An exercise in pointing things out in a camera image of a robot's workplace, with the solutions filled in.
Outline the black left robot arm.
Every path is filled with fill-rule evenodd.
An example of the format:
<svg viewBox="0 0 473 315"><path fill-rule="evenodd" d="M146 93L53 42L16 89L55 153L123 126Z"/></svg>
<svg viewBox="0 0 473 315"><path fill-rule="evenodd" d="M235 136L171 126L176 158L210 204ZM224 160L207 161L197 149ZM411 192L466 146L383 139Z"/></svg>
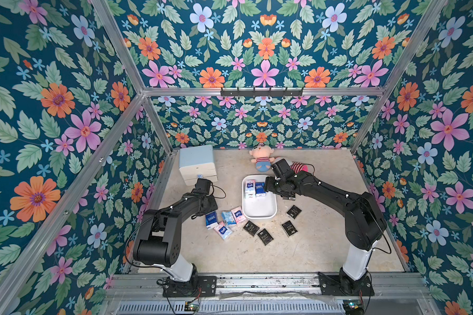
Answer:
<svg viewBox="0 0 473 315"><path fill-rule="evenodd" d="M160 269L174 282L194 282L195 266L181 255L182 225L218 209L212 188L212 181L198 179L177 202L146 211L133 244L134 261Z"/></svg>

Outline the white plastic storage box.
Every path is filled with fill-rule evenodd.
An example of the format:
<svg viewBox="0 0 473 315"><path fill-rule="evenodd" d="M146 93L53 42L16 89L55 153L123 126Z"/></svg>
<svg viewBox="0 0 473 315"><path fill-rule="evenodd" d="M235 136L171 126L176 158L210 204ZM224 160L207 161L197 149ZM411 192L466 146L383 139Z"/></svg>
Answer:
<svg viewBox="0 0 473 315"><path fill-rule="evenodd" d="M263 196L248 198L246 196L246 182L254 180L256 183L264 183L267 174L249 175L242 180L242 203L243 214L250 220L268 220L277 214L277 198L271 192L266 192Z"/></svg>

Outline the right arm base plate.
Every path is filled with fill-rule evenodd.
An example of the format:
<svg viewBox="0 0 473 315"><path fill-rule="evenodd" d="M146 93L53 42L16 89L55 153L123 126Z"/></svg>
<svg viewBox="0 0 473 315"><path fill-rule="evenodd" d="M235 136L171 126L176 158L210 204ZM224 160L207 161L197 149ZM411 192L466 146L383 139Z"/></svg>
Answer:
<svg viewBox="0 0 473 315"><path fill-rule="evenodd" d="M317 273L323 295L332 296L374 296L373 283L369 272L359 280L351 279L342 269L338 274Z"/></svg>

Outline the pink floral Tempo tissue pack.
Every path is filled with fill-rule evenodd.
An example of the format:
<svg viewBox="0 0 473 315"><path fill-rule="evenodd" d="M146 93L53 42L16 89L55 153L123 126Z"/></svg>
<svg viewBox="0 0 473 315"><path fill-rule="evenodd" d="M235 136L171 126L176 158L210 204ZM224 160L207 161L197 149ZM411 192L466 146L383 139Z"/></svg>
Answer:
<svg viewBox="0 0 473 315"><path fill-rule="evenodd" d="M251 198L255 198L256 197L256 194L255 194L255 185L256 185L256 181L253 180L253 179L247 179L245 180L245 183L244 183L244 193L245 192L251 192L252 193L252 197Z"/></svg>

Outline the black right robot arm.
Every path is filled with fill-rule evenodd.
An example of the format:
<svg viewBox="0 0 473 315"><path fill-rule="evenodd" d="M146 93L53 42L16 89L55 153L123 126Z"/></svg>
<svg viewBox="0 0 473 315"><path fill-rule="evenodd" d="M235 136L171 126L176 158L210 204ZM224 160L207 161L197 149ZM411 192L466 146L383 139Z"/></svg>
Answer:
<svg viewBox="0 0 473 315"><path fill-rule="evenodd" d="M366 275L373 250L384 236L386 221L375 197L369 193L348 192L328 184L307 171L294 171L285 160L271 166L274 173L265 180L265 191L286 200L297 195L316 200L344 218L350 243L340 276L357 282Z"/></svg>

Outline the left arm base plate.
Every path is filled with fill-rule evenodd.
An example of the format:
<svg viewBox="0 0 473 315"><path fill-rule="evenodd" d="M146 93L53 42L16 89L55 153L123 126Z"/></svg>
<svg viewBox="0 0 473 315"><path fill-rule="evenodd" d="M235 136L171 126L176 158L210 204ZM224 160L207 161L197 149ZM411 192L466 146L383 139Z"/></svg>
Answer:
<svg viewBox="0 0 473 315"><path fill-rule="evenodd" d="M163 297L214 297L217 280L216 276L193 276L188 282L165 278L160 286L163 289Z"/></svg>

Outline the dark blue Tempo tissue pack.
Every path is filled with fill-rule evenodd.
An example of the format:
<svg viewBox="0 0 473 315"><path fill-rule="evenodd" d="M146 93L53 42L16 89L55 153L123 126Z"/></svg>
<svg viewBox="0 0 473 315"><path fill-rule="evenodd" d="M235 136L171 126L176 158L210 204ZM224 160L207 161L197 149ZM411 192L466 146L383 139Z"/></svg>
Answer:
<svg viewBox="0 0 473 315"><path fill-rule="evenodd" d="M257 198L266 196L267 192L265 191L265 183L264 182L256 182L255 194L256 194Z"/></svg>

